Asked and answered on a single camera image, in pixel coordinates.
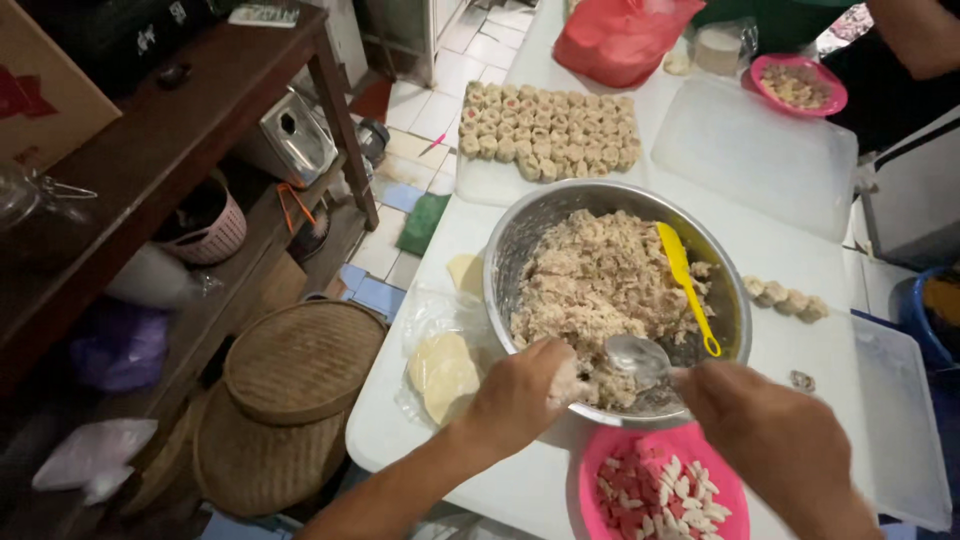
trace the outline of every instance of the person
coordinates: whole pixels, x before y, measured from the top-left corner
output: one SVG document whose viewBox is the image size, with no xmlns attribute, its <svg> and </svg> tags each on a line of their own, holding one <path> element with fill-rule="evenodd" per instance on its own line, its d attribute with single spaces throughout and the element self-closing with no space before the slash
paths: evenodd
<svg viewBox="0 0 960 540">
<path fill-rule="evenodd" d="M 465 413 L 408 455 L 336 499 L 296 540 L 403 538 L 470 477 L 534 441 L 565 406 L 548 392 L 574 356 L 557 338 L 497 362 Z M 830 409 L 731 362 L 676 371 L 707 441 L 802 540 L 881 540 L 850 478 L 851 450 Z"/>
<path fill-rule="evenodd" d="M 960 0 L 867 0 L 875 27 L 823 58 L 849 101 L 829 121 L 883 152 L 960 105 Z"/>
</svg>

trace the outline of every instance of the woven bamboo lid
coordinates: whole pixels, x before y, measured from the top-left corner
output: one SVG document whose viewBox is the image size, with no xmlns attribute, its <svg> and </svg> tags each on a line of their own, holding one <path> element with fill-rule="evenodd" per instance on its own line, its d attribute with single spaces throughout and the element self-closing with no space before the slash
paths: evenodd
<svg viewBox="0 0 960 540">
<path fill-rule="evenodd" d="M 163 448 L 141 475 L 142 483 L 136 494 L 120 509 L 120 515 L 130 516 L 151 505 L 168 491 L 188 489 L 193 478 L 193 437 L 204 412 L 208 394 L 190 403 L 177 421 Z M 183 484 L 178 490 L 177 484 Z"/>
<path fill-rule="evenodd" d="M 383 320 L 357 304 L 297 304 L 267 315 L 237 338 L 224 382 L 258 422 L 315 422 L 353 403 L 385 336 Z"/>
<path fill-rule="evenodd" d="M 279 428 L 246 417 L 217 384 L 194 437 L 194 476 L 204 497 L 237 517 L 278 512 L 327 480 L 327 461 L 346 414 Z"/>
</svg>

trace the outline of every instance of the yellow spatula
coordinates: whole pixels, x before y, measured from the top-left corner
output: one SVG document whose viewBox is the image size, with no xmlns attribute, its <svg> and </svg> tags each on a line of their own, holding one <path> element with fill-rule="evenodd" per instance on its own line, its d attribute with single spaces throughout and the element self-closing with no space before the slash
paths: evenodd
<svg viewBox="0 0 960 540">
<path fill-rule="evenodd" d="M 657 222 L 657 230 L 660 232 L 660 241 L 663 242 L 663 251 L 666 253 L 667 259 L 670 260 L 673 279 L 677 280 L 677 283 L 686 291 L 686 298 L 690 302 L 690 308 L 693 309 L 693 316 L 697 318 L 697 324 L 700 325 L 700 332 L 704 335 L 704 347 L 711 355 L 720 356 L 720 344 L 713 337 L 704 310 L 700 307 L 700 301 L 697 300 L 697 293 L 693 290 L 693 281 L 690 279 L 689 273 L 690 264 L 686 261 L 684 245 L 680 242 L 680 237 L 677 236 L 673 227 Z"/>
</svg>

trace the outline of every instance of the red plastic bag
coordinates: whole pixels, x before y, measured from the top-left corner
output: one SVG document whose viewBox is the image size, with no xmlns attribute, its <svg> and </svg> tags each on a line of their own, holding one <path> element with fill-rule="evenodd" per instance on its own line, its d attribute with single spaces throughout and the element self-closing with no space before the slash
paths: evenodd
<svg viewBox="0 0 960 540">
<path fill-rule="evenodd" d="M 642 85 L 702 0 L 584 0 L 553 46 L 560 65 L 614 88 Z"/>
</svg>

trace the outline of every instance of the tray of dumplings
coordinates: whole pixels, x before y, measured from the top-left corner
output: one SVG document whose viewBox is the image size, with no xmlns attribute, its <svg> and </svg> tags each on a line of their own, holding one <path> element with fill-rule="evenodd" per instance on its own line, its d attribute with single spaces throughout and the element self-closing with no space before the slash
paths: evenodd
<svg viewBox="0 0 960 540">
<path fill-rule="evenodd" d="M 641 155 L 634 99 L 523 85 L 467 84 L 456 192 L 509 206 L 543 184 L 627 175 Z"/>
</svg>

